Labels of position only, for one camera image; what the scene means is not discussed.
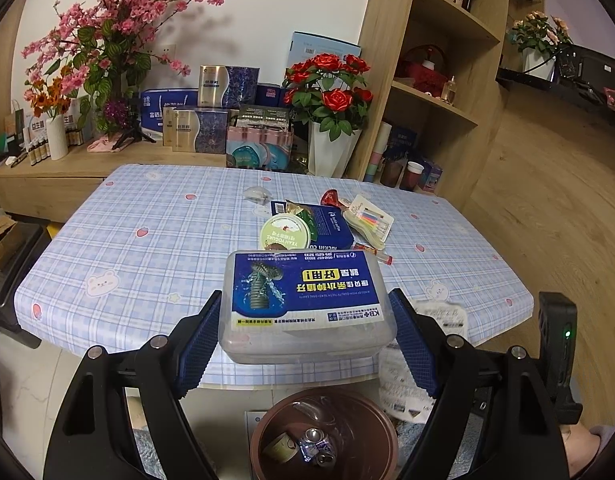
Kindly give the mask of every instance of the drawer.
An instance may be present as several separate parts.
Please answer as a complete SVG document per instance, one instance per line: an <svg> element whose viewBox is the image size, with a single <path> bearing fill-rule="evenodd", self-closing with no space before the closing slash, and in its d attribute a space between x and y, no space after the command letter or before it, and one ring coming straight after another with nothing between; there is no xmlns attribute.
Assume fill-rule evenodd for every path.
<svg viewBox="0 0 615 480"><path fill-rule="evenodd" d="M102 178L0 178L0 206L6 212L66 222Z"/></svg>

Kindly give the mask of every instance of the white vase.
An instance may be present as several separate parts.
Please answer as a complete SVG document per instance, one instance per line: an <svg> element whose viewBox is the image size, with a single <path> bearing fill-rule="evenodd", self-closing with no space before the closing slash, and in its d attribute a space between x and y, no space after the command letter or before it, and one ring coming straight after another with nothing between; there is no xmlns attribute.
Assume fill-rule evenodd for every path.
<svg viewBox="0 0 615 480"><path fill-rule="evenodd" d="M66 139L66 124L63 114L45 121L48 133L48 145L52 160L59 160L68 154L68 140Z"/></svg>
<svg viewBox="0 0 615 480"><path fill-rule="evenodd" d="M307 170L315 176L341 178L361 131L353 130L351 135L341 132L339 138L332 141L329 132L319 132L320 127L319 123L309 124Z"/></svg>
<svg viewBox="0 0 615 480"><path fill-rule="evenodd" d="M542 79L552 81L554 62L554 57L552 56L550 59L548 52L540 53L538 50L533 48L526 48L523 50L523 72L527 72L527 70L530 70L536 66L534 70L527 72L527 74L533 75L534 77L540 77Z"/></svg>

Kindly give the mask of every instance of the wall outlet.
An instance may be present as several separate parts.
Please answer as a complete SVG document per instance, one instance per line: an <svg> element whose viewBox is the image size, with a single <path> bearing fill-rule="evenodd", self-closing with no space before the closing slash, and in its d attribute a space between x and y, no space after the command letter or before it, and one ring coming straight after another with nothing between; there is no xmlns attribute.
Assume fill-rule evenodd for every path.
<svg viewBox="0 0 615 480"><path fill-rule="evenodd" d="M163 56L163 54L168 54L170 59L174 59L176 57L176 45L174 43L169 44L159 44L152 43L146 45L145 52L147 54L152 54L153 56Z"/></svg>

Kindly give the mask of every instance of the table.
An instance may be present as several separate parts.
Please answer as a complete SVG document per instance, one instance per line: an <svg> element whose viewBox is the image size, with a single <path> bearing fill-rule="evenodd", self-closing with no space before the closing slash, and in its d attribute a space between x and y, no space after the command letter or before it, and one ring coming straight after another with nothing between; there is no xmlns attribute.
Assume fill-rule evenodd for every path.
<svg viewBox="0 0 615 480"><path fill-rule="evenodd" d="M533 298L489 243L447 201L367 182L254 170L127 165L68 221L16 292L21 326L76 354L116 352L168 334L221 289L228 254L254 250L265 218L242 198L318 203L324 191L362 194L395 218L381 264L387 290L462 304L478 344L531 316ZM217 346L201 386L255 388L362 380L377 359L238 365Z"/></svg>

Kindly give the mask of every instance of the red artificial rose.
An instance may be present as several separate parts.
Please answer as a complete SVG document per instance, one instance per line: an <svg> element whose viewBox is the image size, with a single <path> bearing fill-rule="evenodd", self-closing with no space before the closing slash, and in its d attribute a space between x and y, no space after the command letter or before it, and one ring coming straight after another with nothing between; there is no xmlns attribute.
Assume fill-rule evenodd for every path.
<svg viewBox="0 0 615 480"><path fill-rule="evenodd" d="M359 69L358 68L354 68L353 66L350 66L348 64L341 65L341 70L344 70L345 72L349 72L351 74L358 74L359 73Z"/></svg>
<svg viewBox="0 0 615 480"><path fill-rule="evenodd" d="M352 101L351 92L347 93L340 90L332 90L323 92L323 104L335 112L344 112L347 110Z"/></svg>
<svg viewBox="0 0 615 480"><path fill-rule="evenodd" d="M297 89L293 88L292 90L288 90L287 92L285 92L285 95L283 96L283 102L286 105L291 105L292 104L292 98L294 97L294 94L296 94Z"/></svg>
<svg viewBox="0 0 615 480"><path fill-rule="evenodd" d="M345 62L351 67L356 68L359 72L367 72L369 70L369 66L367 66L367 63L363 59L353 56L352 54L345 56Z"/></svg>
<svg viewBox="0 0 615 480"><path fill-rule="evenodd" d="M295 72L305 72L313 64L314 64L313 60L312 59L308 59L308 60L304 61L303 63L294 63L294 65L292 65L290 67L290 70L294 70Z"/></svg>
<svg viewBox="0 0 615 480"><path fill-rule="evenodd" d="M336 54L319 54L313 59L314 64L325 70L339 70L341 59Z"/></svg>
<svg viewBox="0 0 615 480"><path fill-rule="evenodd" d="M360 86L357 86L357 88L354 89L354 93L357 94L358 98L361 99L361 101L365 101L366 103L369 103L374 99L374 95L372 94L372 92L361 88Z"/></svg>
<svg viewBox="0 0 615 480"><path fill-rule="evenodd" d="M288 79L293 83L303 83L310 76L309 72L295 72L292 75L288 75Z"/></svg>

